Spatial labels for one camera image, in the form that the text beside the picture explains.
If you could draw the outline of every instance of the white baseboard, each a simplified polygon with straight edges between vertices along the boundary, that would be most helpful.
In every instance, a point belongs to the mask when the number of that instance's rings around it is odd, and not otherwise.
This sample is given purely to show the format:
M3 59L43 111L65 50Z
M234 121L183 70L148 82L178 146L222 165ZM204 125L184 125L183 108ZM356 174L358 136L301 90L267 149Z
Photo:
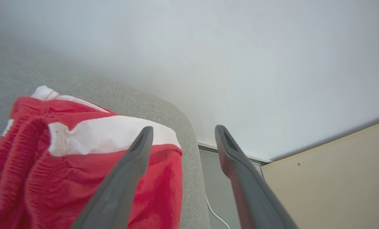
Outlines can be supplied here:
M207 147L207 148L211 148L211 149L217 149L216 143L207 142L207 141L204 141L204 140L201 140L201 139L196 139L196 140L198 142L198 145L201 145L201 146L204 146L204 147ZM266 163L273 162L273 160L271 160L271 159L255 155L252 152L249 152L247 150L243 150L243 152L246 155L246 157L248 157L250 159L254 159L254 160L258 160L258 161L262 161L262 162L266 162Z

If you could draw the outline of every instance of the gray upholstery fabric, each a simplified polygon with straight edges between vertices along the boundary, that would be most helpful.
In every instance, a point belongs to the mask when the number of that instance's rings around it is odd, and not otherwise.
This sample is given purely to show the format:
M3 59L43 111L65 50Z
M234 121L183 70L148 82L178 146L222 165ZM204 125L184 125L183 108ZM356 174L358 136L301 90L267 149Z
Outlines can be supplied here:
M180 228L210 228L199 150L185 114L156 96L107 80L86 66L0 33L0 135L15 99L31 95L40 85L47 85L60 94L90 100L121 115L152 120L175 130L184 154Z

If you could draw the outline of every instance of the wooden panel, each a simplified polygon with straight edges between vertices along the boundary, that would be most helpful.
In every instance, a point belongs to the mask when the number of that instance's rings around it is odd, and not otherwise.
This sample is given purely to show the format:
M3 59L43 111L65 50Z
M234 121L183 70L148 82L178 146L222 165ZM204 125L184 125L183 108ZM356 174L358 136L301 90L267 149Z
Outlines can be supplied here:
M300 229L379 228L379 124L261 168Z

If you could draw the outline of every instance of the white wall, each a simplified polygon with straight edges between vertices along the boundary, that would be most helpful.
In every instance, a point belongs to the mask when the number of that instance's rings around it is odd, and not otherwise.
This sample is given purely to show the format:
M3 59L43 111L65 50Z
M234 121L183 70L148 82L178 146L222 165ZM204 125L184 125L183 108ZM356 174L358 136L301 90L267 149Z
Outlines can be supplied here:
M379 117L379 0L0 0L0 29L279 158Z

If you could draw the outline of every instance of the red fabric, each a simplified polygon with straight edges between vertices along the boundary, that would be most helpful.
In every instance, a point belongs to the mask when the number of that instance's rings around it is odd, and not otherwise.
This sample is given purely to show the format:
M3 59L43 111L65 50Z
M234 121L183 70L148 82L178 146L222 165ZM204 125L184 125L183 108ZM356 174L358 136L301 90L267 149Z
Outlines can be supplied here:
M10 115L14 123L0 139L0 228L69 228L125 151L54 157L47 150L47 124L72 129L83 120L113 115L70 101L18 98ZM178 228L181 156L175 145L153 146L128 228Z

